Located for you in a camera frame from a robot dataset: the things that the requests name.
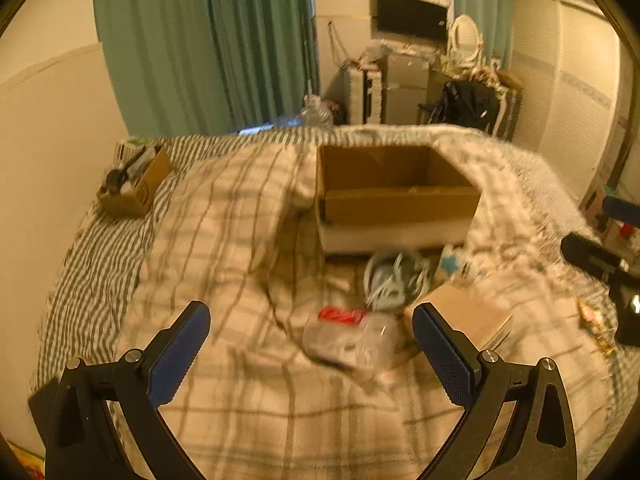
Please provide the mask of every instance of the white closet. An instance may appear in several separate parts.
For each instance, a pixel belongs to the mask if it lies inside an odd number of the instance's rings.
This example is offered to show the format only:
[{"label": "white closet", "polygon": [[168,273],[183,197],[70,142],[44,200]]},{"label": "white closet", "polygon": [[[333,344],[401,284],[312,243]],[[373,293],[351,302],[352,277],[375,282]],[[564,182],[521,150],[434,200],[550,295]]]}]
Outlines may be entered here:
[{"label": "white closet", "polygon": [[580,202],[619,116],[618,36],[578,0],[514,0],[510,68],[525,85],[514,144],[539,152]]}]

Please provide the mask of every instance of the metal screw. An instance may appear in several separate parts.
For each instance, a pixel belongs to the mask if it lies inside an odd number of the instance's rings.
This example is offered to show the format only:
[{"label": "metal screw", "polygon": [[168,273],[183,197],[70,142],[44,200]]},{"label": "metal screw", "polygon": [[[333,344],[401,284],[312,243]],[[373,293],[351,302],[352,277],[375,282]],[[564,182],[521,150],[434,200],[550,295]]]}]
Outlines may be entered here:
[{"label": "metal screw", "polygon": [[495,363],[500,358],[493,350],[482,350],[481,356],[488,363]]},{"label": "metal screw", "polygon": [[66,362],[66,368],[68,370],[75,370],[80,366],[80,359],[77,357],[72,357],[69,361]]},{"label": "metal screw", "polygon": [[545,367],[549,371],[552,371],[552,370],[556,369],[556,363],[553,362],[548,357],[545,357],[544,359],[542,359],[542,365],[543,365],[543,367]]},{"label": "metal screw", "polygon": [[142,357],[142,352],[137,348],[134,348],[133,350],[129,350],[126,354],[124,354],[124,360],[127,363],[137,363],[138,361],[140,361],[141,357]]}]

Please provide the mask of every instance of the bed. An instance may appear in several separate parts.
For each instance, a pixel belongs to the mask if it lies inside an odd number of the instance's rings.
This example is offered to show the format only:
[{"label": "bed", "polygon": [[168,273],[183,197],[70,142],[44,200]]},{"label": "bed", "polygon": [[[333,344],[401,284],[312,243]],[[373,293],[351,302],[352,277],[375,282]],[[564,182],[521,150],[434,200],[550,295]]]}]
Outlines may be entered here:
[{"label": "bed", "polygon": [[[356,286],[336,283],[355,284],[362,271],[321,254],[312,211],[321,143],[430,144],[481,187],[466,247],[484,270],[478,286],[513,311],[498,352],[514,362],[558,362],[578,478],[586,478],[636,399],[640,351],[606,356],[578,326],[575,298],[602,309],[611,328],[615,310],[601,284],[562,261],[560,238],[589,231],[548,166],[448,125],[167,140],[175,171],[146,218],[113,221],[93,206],[82,221],[47,300],[33,390],[71,356],[106,362],[144,348],[198,299],[211,309],[212,329],[161,412],[207,478],[416,478],[461,414],[427,361],[414,355],[363,376],[313,362],[301,345],[307,317],[350,304]],[[476,474],[489,465],[508,415]]]}]

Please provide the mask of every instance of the television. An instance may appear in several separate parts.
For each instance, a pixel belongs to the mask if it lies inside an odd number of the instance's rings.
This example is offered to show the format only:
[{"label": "television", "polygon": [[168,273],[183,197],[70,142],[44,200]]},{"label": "television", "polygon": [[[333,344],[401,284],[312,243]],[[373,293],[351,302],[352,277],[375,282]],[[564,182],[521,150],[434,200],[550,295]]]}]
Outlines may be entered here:
[{"label": "television", "polygon": [[424,0],[378,0],[378,30],[447,41],[447,7]]}]

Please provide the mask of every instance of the red label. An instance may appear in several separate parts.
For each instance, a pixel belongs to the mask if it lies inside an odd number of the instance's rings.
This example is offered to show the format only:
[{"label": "red label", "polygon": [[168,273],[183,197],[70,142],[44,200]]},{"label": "red label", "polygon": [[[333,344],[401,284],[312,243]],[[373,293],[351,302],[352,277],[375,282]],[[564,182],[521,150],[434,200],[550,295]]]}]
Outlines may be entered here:
[{"label": "red label", "polygon": [[327,306],[318,313],[318,319],[357,326],[366,315],[366,310],[341,310]]}]

